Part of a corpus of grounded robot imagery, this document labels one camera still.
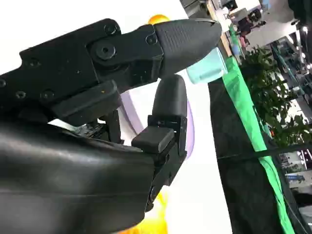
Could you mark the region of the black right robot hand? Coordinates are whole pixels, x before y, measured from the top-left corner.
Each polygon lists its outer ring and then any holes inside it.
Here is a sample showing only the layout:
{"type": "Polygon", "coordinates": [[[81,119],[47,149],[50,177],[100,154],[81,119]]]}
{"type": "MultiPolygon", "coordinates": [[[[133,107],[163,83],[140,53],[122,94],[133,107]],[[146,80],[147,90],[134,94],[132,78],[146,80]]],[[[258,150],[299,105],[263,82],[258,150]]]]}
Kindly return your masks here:
{"type": "Polygon", "coordinates": [[[103,19],[20,52],[0,77],[0,231],[110,234],[140,223],[186,158],[179,71],[213,50],[210,19],[122,34],[103,19]]]}

